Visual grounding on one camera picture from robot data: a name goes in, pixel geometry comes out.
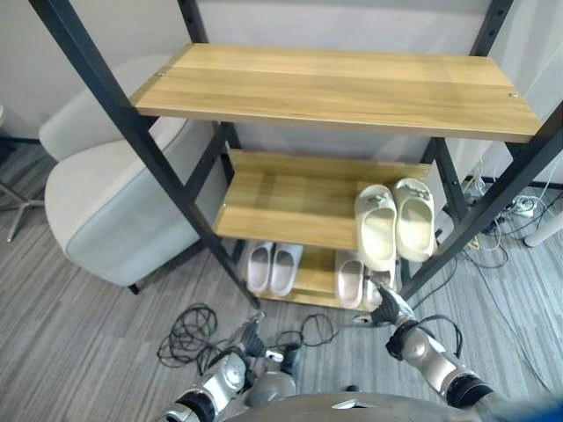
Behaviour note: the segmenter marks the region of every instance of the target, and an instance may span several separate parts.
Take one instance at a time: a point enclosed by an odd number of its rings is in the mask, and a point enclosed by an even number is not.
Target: pair of slippers
[[[255,294],[261,294],[269,288],[272,295],[288,295],[296,282],[302,255],[301,244],[257,244],[248,258],[248,289]]]
[[[358,252],[339,252],[336,258],[336,294],[340,304],[369,310],[381,300],[375,283],[395,285],[397,253],[424,262],[434,252],[434,199],[415,178],[400,180],[392,191],[383,185],[366,187],[355,201]],[[371,273],[363,286],[363,266]]]

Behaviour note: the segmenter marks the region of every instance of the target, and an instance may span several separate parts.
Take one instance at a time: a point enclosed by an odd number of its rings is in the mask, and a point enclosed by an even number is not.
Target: shelf
[[[354,202],[368,185],[424,179],[426,164],[376,163],[234,149],[219,236],[357,249]]]
[[[291,293],[283,297],[264,293],[259,297],[273,301],[342,308],[334,293],[334,253],[330,249],[306,246]]]
[[[527,142],[540,122],[486,57],[192,44],[132,97],[148,115]]]

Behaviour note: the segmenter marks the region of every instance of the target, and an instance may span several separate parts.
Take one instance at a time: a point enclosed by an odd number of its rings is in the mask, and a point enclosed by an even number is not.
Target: white wall
[[[78,0],[80,18],[115,66],[152,53],[173,53],[187,40],[175,0]],[[83,83],[26,0],[0,1],[0,103],[3,129],[37,137],[38,129]]]
[[[171,53],[187,40],[175,0],[74,0],[72,3],[112,66],[137,55]],[[199,3],[212,42],[466,55],[489,0],[200,0]],[[548,50],[558,42],[555,11],[560,3],[560,0],[516,0],[503,31],[506,40],[501,41],[502,33],[494,46],[502,67],[516,79],[521,91],[544,67],[550,56]],[[516,40],[509,38],[521,31]],[[534,42],[523,42],[530,34],[534,35]],[[8,110],[5,128],[13,135],[36,136],[41,123],[80,89],[81,82],[31,6],[23,0],[0,3],[0,57],[0,102]],[[246,148],[407,162],[417,162],[428,141],[406,136],[270,126],[238,125],[238,131]],[[488,148],[487,142],[482,142],[480,148],[475,148],[475,141],[448,140],[448,143],[460,178]],[[433,187],[438,186],[434,179]],[[438,200],[436,205],[443,204]]]
[[[526,98],[541,121],[563,100],[563,1],[519,0],[514,3],[490,55]],[[484,174],[498,177],[512,163],[501,142],[491,142],[483,156]],[[563,153],[536,180],[563,183]]]

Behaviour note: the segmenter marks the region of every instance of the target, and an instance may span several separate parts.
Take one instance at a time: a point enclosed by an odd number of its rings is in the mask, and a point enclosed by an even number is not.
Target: shoe rack
[[[30,3],[203,243],[256,307],[258,301],[246,289],[220,236],[304,244],[294,291],[282,299],[338,307],[334,251],[356,249],[356,194],[371,184],[423,180],[436,161],[456,227],[416,274],[401,266],[400,293],[408,298],[561,149],[561,106],[542,126],[496,63],[484,57],[512,2],[492,1],[473,55],[452,56],[209,44],[195,0],[179,0],[193,43],[129,99],[68,0]],[[215,124],[216,135],[185,186],[179,186],[155,148],[142,116],[222,122]],[[421,164],[290,156],[240,149],[233,123],[427,135],[431,141]],[[471,212],[463,202],[445,137],[510,142],[513,150],[522,150]],[[194,202],[219,157],[230,187],[210,225]]]

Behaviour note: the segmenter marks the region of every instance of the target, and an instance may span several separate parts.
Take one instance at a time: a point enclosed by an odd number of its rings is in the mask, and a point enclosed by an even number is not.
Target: chair leg
[[[133,295],[139,294],[139,287],[136,284],[132,284],[131,286],[127,286],[127,288],[131,291]]]

